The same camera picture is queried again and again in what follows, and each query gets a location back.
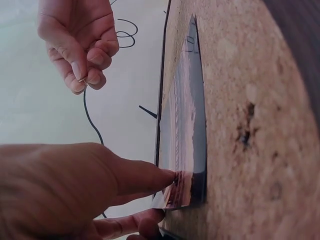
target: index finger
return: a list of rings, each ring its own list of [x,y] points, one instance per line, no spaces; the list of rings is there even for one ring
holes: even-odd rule
[[[123,159],[110,165],[117,181],[117,194],[158,192],[173,183],[175,173],[145,161]]]

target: knuckle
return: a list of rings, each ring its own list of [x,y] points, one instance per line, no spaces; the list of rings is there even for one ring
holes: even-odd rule
[[[65,46],[58,46],[57,48],[58,53],[66,60],[70,58],[71,52]]]

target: black edge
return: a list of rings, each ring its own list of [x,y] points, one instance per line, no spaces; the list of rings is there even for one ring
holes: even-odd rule
[[[164,87],[164,68],[165,68],[165,51],[166,51],[166,35],[167,35],[167,24],[170,12],[171,0],[168,2],[166,10],[166,17],[164,22],[163,40],[162,40],[162,56],[161,56],[161,72],[160,72],[160,83],[159,83],[159,94],[158,94],[158,110],[156,119],[156,134],[155,134],[155,149],[154,149],[154,164],[159,165],[159,146],[160,146],[160,120],[162,111],[162,97]]]

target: finger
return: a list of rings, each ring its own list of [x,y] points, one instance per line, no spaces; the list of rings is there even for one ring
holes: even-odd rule
[[[165,213],[160,209],[148,209],[130,216],[94,220],[95,228],[102,238],[116,239],[124,235],[136,233],[143,219],[151,219],[160,223]]]
[[[144,238],[143,236],[140,235],[130,235],[126,238],[126,240],[147,240],[146,238]]]
[[[160,169],[145,161],[121,160],[110,162],[111,171],[117,181],[118,196],[158,192],[172,184],[175,173]]]
[[[86,82],[94,90],[99,90],[106,84],[107,79],[101,70],[93,67],[93,68],[89,69]]]
[[[149,193],[136,193],[136,194],[130,194],[130,195],[124,195],[124,196],[117,196],[116,198],[114,198],[112,200],[112,202],[110,203],[110,206],[119,206],[119,205],[124,205],[127,204],[133,200],[136,199],[141,199],[141,198],[145,198],[148,197],[152,194],[154,194],[155,192],[149,192]]]
[[[152,218],[144,218],[141,220],[138,231],[141,236],[146,239],[161,239],[161,233],[159,230],[158,222]]]
[[[108,56],[107,52],[104,52],[102,49],[97,47],[90,49],[86,58],[100,70],[108,68],[112,62],[112,59]]]
[[[87,55],[77,40],[54,17],[40,18],[38,35],[71,65],[77,80],[87,75]]]
[[[84,81],[78,81],[71,65],[60,55],[60,53],[47,43],[49,59],[55,65],[62,76],[65,85],[76,95],[81,94],[86,89]]]

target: fingernail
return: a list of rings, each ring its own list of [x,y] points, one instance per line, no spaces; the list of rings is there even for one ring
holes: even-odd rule
[[[80,93],[80,92],[82,92],[82,91],[85,89],[85,87],[86,87],[86,85],[79,85],[79,86],[77,86],[77,87],[74,89],[74,91],[75,91],[76,93]]]
[[[170,177],[176,176],[176,173],[174,171],[169,170],[169,169],[162,169],[162,171],[165,172],[166,174],[170,175]]]
[[[100,54],[98,54],[94,58],[90,59],[90,62],[96,65],[101,65],[104,63],[104,58]]]
[[[80,80],[82,77],[81,76],[82,74],[81,74],[81,70],[80,70],[79,65],[76,62],[73,62],[73,63],[71,63],[71,67],[72,67],[72,71],[73,71],[75,78],[77,80]]]
[[[88,81],[90,84],[98,84],[100,82],[101,77],[99,75],[95,75],[92,79]]]

